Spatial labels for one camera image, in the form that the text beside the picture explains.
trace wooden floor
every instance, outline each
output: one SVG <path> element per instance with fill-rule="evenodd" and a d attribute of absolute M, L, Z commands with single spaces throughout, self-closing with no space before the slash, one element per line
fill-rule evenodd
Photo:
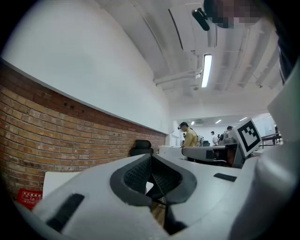
<path fill-rule="evenodd" d="M 157 202 L 152 204 L 152 215 L 157 222 L 163 227 L 165 223 L 165 206 Z"/>

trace white shirt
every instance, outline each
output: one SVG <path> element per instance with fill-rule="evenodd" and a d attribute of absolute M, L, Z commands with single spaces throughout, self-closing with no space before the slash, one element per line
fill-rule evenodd
<path fill-rule="evenodd" d="M 218 137 L 216 135 L 212 136 L 212 145 L 215 146 L 215 143 L 218 144 Z"/>

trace person in white shirt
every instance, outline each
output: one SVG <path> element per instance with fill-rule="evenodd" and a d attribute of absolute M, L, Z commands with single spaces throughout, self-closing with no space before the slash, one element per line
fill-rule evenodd
<path fill-rule="evenodd" d="M 213 146 L 217 146 L 218 145 L 218 137 L 215 136 L 215 132 L 214 131 L 211 132 L 211 135 L 212 135 Z"/>

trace black hair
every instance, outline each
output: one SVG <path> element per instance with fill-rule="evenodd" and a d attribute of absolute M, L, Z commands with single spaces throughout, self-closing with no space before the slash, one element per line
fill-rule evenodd
<path fill-rule="evenodd" d="M 188 127 L 188 124 L 186 122 L 182 122 L 182 123 L 180 123 L 180 127 L 181 126 L 187 126 Z"/>

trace fluorescent light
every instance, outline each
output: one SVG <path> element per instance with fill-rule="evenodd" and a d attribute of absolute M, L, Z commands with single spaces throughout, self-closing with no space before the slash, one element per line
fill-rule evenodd
<path fill-rule="evenodd" d="M 203 78 L 202 78 L 202 88 L 207 87 L 208 79 L 210 77 L 210 68 L 212 62 L 212 55 L 207 54 L 204 56 L 204 70 L 203 70 Z"/>
<path fill-rule="evenodd" d="M 240 121 L 243 121 L 243 120 L 245 120 L 247 117 L 245 117 L 245 118 L 243 118 L 243 119 L 241 119 Z"/>

